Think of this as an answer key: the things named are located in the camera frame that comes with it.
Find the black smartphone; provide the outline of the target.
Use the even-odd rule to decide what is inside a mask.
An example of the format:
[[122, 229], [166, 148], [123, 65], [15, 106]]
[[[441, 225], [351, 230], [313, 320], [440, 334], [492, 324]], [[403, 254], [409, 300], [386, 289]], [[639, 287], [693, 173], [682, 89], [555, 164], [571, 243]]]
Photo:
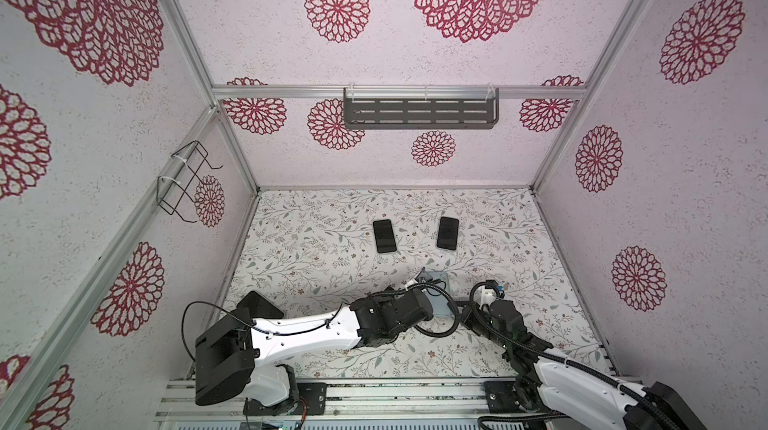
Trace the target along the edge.
[[458, 246], [460, 221], [454, 217], [441, 216], [438, 225], [436, 246], [455, 251]]

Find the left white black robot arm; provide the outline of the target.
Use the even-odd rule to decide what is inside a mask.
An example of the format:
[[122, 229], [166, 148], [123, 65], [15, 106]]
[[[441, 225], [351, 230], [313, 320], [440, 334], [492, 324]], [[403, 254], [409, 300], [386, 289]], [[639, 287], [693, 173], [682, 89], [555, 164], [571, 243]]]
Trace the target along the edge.
[[442, 295], [451, 311], [458, 310], [444, 288], [415, 282], [307, 317], [272, 318], [246, 304], [227, 311], [195, 340], [195, 403], [212, 406], [243, 397], [260, 414], [288, 414], [299, 404], [300, 393], [287, 359], [390, 344], [433, 318], [432, 293]]

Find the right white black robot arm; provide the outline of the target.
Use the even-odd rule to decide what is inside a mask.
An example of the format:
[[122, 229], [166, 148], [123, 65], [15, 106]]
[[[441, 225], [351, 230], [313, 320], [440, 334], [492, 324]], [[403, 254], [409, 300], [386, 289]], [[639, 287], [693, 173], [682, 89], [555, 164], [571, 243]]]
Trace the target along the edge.
[[539, 420], [570, 418], [589, 429], [703, 429], [672, 387], [644, 386], [610, 376], [560, 353], [530, 332], [512, 301], [458, 304], [470, 331], [503, 349], [516, 377], [512, 399]]

